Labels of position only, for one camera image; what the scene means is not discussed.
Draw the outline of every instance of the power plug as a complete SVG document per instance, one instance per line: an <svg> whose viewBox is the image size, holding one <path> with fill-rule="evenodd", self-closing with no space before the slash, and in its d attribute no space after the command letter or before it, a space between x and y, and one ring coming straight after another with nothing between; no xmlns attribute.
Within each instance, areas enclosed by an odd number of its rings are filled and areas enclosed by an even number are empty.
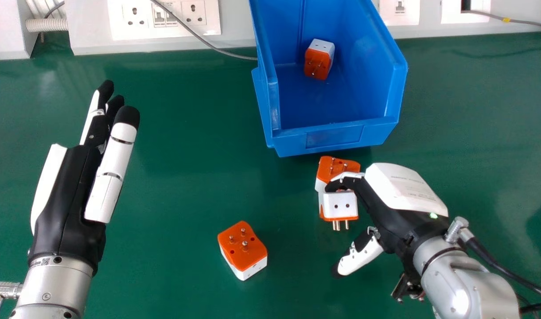
<svg viewBox="0 0 541 319"><path fill-rule="evenodd" d="M341 230L340 222L345 223L349 229L349 221L359 218L357 196L353 191L325 192L325 186L332 178L342 172L360 172L361 164L355 161L322 156L319 159L317 176L315 177L315 191L317 191L319 204L319 217L333 224L333 230Z"/></svg>
<svg viewBox="0 0 541 319"><path fill-rule="evenodd" d="M304 74L325 81L333 65L335 44L313 39L305 52Z"/></svg>
<svg viewBox="0 0 541 319"><path fill-rule="evenodd" d="M247 222L240 221L217 236L219 248L235 276L245 281L266 267L268 252Z"/></svg>

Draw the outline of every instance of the blue bin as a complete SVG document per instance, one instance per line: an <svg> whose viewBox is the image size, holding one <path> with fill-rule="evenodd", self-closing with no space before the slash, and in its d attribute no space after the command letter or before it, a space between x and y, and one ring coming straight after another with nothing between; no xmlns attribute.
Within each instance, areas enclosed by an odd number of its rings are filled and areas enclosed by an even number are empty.
<svg viewBox="0 0 541 319"><path fill-rule="evenodd" d="M408 65L371 0L250 0L253 70L266 144L279 157L384 143ZM326 81L304 75L318 38L335 44Z"/></svg>

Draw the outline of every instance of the white socket panel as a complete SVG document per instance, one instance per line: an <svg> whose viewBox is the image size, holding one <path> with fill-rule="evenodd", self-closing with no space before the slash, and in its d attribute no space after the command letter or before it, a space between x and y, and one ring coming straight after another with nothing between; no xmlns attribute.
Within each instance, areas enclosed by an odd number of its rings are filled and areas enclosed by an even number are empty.
<svg viewBox="0 0 541 319"><path fill-rule="evenodd" d="M417 26L420 0L380 0L378 13L387 26Z"/></svg>
<svg viewBox="0 0 541 319"><path fill-rule="evenodd" d="M461 13L461 0L442 0L442 24L485 23L488 16ZM471 0L471 10L491 12L491 0Z"/></svg>
<svg viewBox="0 0 541 319"><path fill-rule="evenodd" d="M200 35L221 35L219 0L159 0ZM113 40L193 36L149 0L108 0Z"/></svg>

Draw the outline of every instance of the power outlet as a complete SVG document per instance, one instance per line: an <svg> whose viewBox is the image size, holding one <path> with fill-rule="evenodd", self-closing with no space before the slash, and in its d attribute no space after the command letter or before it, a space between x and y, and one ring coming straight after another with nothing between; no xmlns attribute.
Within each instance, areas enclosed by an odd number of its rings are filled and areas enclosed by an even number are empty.
<svg viewBox="0 0 541 319"><path fill-rule="evenodd" d="M182 1L182 17L188 26L205 26L205 1Z"/></svg>
<svg viewBox="0 0 541 319"><path fill-rule="evenodd" d="M200 35L220 35L219 0L159 0ZM118 40L193 36L149 0L107 0L111 36Z"/></svg>
<svg viewBox="0 0 541 319"><path fill-rule="evenodd" d="M455 23L485 23L488 16L461 13L461 10L477 10L491 12L491 0L442 0L442 24Z"/></svg>
<svg viewBox="0 0 541 319"><path fill-rule="evenodd" d="M378 13L387 26L417 26L420 0L380 0Z"/></svg>

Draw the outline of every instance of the corrugated white pipe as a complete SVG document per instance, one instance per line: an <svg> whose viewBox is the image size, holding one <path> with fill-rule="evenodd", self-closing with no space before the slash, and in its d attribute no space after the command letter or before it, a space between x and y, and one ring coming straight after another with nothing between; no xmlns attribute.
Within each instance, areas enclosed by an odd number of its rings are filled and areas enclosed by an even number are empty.
<svg viewBox="0 0 541 319"><path fill-rule="evenodd" d="M29 32L67 31L67 19L28 19L26 29Z"/></svg>

